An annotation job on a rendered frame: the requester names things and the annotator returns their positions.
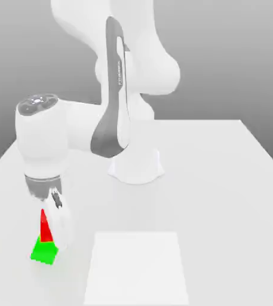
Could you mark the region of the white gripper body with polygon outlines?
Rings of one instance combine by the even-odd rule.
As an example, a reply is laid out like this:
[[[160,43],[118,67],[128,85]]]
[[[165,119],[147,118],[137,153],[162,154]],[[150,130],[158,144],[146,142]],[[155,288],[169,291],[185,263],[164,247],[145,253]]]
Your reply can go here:
[[[45,201],[45,213],[53,241],[63,252],[73,241],[73,222],[70,208],[61,194],[49,194]]]

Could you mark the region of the small red cube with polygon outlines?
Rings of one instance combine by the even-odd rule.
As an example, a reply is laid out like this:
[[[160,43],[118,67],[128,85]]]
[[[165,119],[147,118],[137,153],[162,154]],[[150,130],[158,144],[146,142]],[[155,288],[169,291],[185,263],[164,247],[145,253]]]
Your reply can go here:
[[[53,236],[44,209],[41,209],[40,237],[43,243],[53,242]]]

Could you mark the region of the small green cube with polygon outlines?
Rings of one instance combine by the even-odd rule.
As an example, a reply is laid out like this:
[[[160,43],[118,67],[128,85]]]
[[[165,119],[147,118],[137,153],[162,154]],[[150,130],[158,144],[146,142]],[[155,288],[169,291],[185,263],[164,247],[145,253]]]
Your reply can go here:
[[[53,241],[41,241],[39,235],[30,255],[31,260],[53,265],[59,249]]]

